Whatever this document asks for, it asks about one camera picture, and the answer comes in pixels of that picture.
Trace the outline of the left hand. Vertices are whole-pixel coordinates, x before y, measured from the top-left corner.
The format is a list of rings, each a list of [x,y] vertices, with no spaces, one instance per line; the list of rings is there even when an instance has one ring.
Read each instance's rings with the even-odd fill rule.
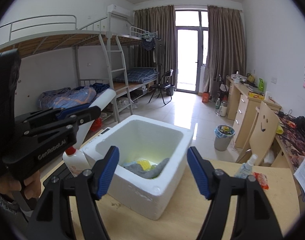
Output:
[[[41,195],[40,171],[24,180],[24,195],[26,199],[38,198]],[[0,178],[0,194],[7,195],[14,199],[12,192],[21,191],[21,183],[15,180],[10,174],[5,174]]]

